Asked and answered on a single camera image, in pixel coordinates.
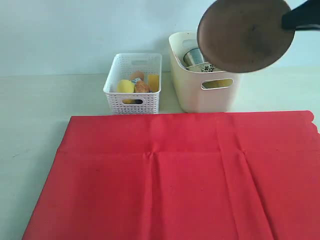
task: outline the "basket handle hole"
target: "basket handle hole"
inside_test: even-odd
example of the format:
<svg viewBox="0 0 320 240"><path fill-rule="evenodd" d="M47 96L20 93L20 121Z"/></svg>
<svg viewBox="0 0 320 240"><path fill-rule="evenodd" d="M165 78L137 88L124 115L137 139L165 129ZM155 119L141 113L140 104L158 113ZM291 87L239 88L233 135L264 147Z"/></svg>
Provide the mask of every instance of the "basket handle hole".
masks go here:
<svg viewBox="0 0 320 240"><path fill-rule="evenodd" d="M122 103L124 105L141 105L144 103L141 99L123 99Z"/></svg>
<svg viewBox="0 0 320 240"><path fill-rule="evenodd" d="M203 90L210 89L224 89L230 87L234 81L231 78L218 79L218 80L209 80L202 83L201 88Z"/></svg>
<svg viewBox="0 0 320 240"><path fill-rule="evenodd" d="M146 60L133 60L131 64L133 66L145 66L148 64L148 62Z"/></svg>
<svg viewBox="0 0 320 240"><path fill-rule="evenodd" d="M198 43L196 39L186 39L182 41L182 47L184 48L197 48Z"/></svg>

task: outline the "frying pan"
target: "frying pan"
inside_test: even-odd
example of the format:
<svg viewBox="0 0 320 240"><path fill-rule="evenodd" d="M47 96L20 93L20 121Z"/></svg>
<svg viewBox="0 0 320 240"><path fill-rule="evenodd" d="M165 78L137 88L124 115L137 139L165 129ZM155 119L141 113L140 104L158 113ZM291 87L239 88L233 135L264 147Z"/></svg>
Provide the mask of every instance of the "frying pan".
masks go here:
<svg viewBox="0 0 320 240"><path fill-rule="evenodd" d="M320 0L294 10L283 0L217 0L199 23L197 41L215 67L248 73L281 58L295 31L319 29Z"/></svg>

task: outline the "cream plastic bin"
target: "cream plastic bin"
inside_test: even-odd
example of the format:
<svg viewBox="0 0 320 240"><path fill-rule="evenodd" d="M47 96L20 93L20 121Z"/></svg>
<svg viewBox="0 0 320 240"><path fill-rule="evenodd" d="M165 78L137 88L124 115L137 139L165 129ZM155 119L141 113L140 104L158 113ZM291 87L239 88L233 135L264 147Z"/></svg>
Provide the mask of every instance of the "cream plastic bin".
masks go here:
<svg viewBox="0 0 320 240"><path fill-rule="evenodd" d="M159 53L120 53L117 54L106 79L103 91L113 114L157 114L161 91L162 55ZM159 89L150 93L118 93L117 84L129 79L136 71L144 73L148 83L148 74L159 75ZM123 100L141 100L141 104L125 104Z"/></svg>
<svg viewBox="0 0 320 240"><path fill-rule="evenodd" d="M186 70L184 55L198 48L197 34L194 31L177 32L169 37L169 43L173 85L181 108L188 113L228 111L237 92L241 74ZM203 86L206 82L215 81L218 84L224 80L228 80L230 84L210 89Z"/></svg>

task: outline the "white mesh basket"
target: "white mesh basket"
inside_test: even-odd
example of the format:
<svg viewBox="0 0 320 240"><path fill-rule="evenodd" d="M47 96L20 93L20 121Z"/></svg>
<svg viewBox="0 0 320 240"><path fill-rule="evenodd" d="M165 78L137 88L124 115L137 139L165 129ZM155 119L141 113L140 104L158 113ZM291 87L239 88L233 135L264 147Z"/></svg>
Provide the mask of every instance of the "white mesh basket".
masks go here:
<svg viewBox="0 0 320 240"><path fill-rule="evenodd" d="M103 91L113 114L157 114L161 91L162 55L159 53L119 53L114 59L106 79ZM117 93L117 84L129 79L136 71L144 73L148 83L148 74L159 75L159 89L150 93ZM125 104L123 100L141 100L140 104Z"/></svg>

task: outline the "white wall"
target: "white wall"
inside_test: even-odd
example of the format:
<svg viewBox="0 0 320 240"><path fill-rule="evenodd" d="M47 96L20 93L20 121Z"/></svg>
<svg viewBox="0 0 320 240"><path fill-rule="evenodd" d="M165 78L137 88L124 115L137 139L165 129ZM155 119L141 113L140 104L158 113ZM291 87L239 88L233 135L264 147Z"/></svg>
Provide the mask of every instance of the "white wall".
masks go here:
<svg viewBox="0 0 320 240"><path fill-rule="evenodd" d="M125 52L160 52L168 71L169 35L196 30L212 2L1 0L0 76L107 73ZM319 40L320 32L297 33L274 66L318 65Z"/></svg>

